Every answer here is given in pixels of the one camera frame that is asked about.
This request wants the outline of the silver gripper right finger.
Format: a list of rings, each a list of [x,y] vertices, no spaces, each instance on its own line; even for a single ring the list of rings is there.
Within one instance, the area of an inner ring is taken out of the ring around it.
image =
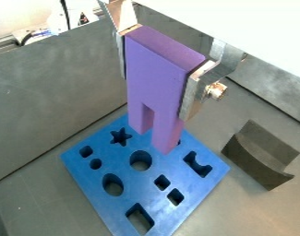
[[[244,56],[242,50],[218,39],[213,40],[209,59],[186,79],[178,111],[184,121],[196,115],[206,99],[222,99],[228,87],[220,83],[220,80],[236,70]]]

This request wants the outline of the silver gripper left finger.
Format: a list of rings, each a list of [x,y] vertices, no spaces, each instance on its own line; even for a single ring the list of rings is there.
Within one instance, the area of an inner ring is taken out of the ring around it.
[[[113,24],[113,37],[118,47],[119,72],[126,78],[125,34],[141,25],[137,22],[131,0],[98,0],[105,15]]]

